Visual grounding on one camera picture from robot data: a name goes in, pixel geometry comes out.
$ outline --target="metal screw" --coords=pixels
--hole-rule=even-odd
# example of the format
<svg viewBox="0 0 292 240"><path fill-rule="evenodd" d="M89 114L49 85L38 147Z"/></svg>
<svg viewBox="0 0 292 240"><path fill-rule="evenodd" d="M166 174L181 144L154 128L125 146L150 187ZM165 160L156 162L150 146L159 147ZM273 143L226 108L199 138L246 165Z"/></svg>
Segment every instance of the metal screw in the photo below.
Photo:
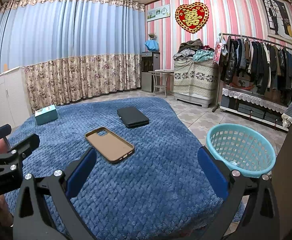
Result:
<svg viewBox="0 0 292 240"><path fill-rule="evenodd" d="M56 177L59 177L62 174L63 174L63 171L62 170L56 170L56 171L54 171L54 176L56 176Z"/></svg>
<svg viewBox="0 0 292 240"><path fill-rule="evenodd" d="M25 175L25 179L31 179L31 177L32 177L32 175L31 175L30 173L27 173L27 174Z"/></svg>
<svg viewBox="0 0 292 240"><path fill-rule="evenodd" d="M232 175L234 176L234 177L239 177L240 176L240 172L239 171L237 171L237 170L233 170L232 171Z"/></svg>
<svg viewBox="0 0 292 240"><path fill-rule="evenodd" d="M262 175L262 179L263 179L263 180L268 180L268 179L269 179L269 176L268 176L267 174L263 174L263 175Z"/></svg>

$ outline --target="teal box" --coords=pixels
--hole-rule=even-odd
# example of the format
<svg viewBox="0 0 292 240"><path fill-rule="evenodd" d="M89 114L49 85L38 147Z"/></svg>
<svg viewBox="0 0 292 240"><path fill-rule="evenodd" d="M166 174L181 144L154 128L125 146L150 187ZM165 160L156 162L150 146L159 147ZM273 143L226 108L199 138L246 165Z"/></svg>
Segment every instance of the teal box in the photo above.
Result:
<svg viewBox="0 0 292 240"><path fill-rule="evenodd" d="M56 120L58 118L57 111L54 105L47 106L35 112L37 125Z"/></svg>

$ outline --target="turquoise plastic basket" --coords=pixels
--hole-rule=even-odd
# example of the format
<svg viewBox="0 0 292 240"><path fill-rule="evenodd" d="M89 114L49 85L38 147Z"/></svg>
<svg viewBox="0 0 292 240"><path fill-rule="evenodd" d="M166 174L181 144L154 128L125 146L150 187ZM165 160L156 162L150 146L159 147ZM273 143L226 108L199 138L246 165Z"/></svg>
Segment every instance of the turquoise plastic basket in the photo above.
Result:
<svg viewBox="0 0 292 240"><path fill-rule="evenodd" d="M276 160L275 151L264 136L239 124L223 123L211 128L206 147L215 159L246 177L259 178L269 173Z"/></svg>

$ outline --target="white cabinet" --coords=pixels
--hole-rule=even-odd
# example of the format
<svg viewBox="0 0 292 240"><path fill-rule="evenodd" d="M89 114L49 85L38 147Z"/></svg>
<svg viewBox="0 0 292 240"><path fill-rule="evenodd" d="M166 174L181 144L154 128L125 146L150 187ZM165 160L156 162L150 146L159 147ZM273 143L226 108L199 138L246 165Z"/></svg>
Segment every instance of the white cabinet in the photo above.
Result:
<svg viewBox="0 0 292 240"><path fill-rule="evenodd" d="M31 115L24 68L0 74L0 126L9 124L14 128Z"/></svg>

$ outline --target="blue curtain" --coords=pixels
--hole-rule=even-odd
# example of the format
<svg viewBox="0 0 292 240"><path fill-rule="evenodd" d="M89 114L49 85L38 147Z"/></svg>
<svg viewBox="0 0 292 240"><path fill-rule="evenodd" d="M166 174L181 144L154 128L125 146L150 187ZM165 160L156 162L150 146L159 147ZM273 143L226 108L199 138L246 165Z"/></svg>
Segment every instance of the blue curtain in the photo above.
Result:
<svg viewBox="0 0 292 240"><path fill-rule="evenodd" d="M62 0L0 12L0 73L60 58L141 54L145 13L129 6Z"/></svg>

